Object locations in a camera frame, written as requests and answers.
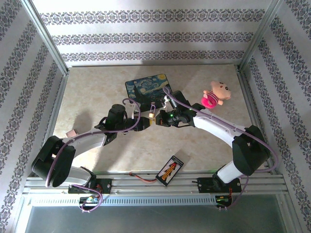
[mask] plush toy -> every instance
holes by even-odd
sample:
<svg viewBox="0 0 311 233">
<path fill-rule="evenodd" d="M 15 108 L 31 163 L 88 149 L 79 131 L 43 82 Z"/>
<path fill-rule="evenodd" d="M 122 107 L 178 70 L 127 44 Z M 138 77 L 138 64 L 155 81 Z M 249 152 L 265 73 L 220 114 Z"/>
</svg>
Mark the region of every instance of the plush toy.
<svg viewBox="0 0 311 233">
<path fill-rule="evenodd" d="M 231 91 L 226 84 L 222 82 L 212 81 L 210 83 L 212 90 L 205 90 L 203 93 L 203 98 L 201 103 L 206 108 L 214 108 L 217 104 L 222 105 L 223 100 L 228 100 L 231 98 Z"/>
</svg>

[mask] starry night picture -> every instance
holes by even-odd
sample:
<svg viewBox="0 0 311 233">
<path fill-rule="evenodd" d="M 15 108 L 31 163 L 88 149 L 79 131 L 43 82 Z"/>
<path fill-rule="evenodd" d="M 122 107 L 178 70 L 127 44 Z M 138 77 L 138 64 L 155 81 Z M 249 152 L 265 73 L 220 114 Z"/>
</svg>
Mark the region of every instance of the starry night picture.
<svg viewBox="0 0 311 233">
<path fill-rule="evenodd" d="M 141 104 L 142 112 L 150 110 L 151 102 L 155 102 L 156 108 L 162 107 L 161 100 L 165 96 L 162 89 L 164 86 L 172 91 L 165 74 L 128 81 L 125 86 L 128 97 Z"/>
</svg>

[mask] red wire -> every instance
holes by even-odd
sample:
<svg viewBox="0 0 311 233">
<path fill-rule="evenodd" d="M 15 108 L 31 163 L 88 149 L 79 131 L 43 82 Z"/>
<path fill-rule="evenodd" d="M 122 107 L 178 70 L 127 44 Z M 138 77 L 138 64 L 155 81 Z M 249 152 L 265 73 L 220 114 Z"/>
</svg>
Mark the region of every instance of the red wire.
<svg viewBox="0 0 311 233">
<path fill-rule="evenodd" d="M 141 178 L 140 176 L 136 175 L 136 174 L 133 174 L 132 172 L 129 173 L 130 176 L 135 176 L 136 178 L 140 179 L 141 181 L 145 181 L 145 182 L 149 182 L 149 183 L 152 183 L 152 182 L 155 182 L 156 179 L 153 179 L 153 180 L 147 180 L 147 179 L 144 179 L 144 178 Z"/>
</svg>

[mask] mouse pad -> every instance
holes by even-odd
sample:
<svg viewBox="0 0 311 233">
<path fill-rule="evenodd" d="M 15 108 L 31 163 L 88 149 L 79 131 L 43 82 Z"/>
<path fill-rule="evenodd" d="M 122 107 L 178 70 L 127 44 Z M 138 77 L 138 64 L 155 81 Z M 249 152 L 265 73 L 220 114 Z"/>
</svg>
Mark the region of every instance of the mouse pad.
<svg viewBox="0 0 311 233">
<path fill-rule="evenodd" d="M 172 91 L 165 74 L 158 74 L 125 83 L 128 98 L 140 103 L 142 112 L 150 110 L 151 102 L 155 102 L 156 108 L 162 108 L 161 100 L 165 96 L 162 89 L 164 86 Z"/>
</svg>

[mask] wall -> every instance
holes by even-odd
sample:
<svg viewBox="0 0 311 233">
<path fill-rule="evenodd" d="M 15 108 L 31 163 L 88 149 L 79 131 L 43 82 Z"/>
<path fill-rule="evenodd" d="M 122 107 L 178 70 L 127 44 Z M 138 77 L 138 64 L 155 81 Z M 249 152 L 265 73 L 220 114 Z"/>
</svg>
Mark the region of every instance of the wall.
<svg viewBox="0 0 311 233">
<path fill-rule="evenodd" d="M 10 232 L 62 73 L 18 0 L 0 0 L 0 233 Z"/>
<path fill-rule="evenodd" d="M 310 15 L 310 2 L 284 1 L 245 70 L 303 232 L 311 232 Z"/>
<path fill-rule="evenodd" d="M 238 64 L 271 0 L 34 0 L 68 66 Z"/>
</svg>

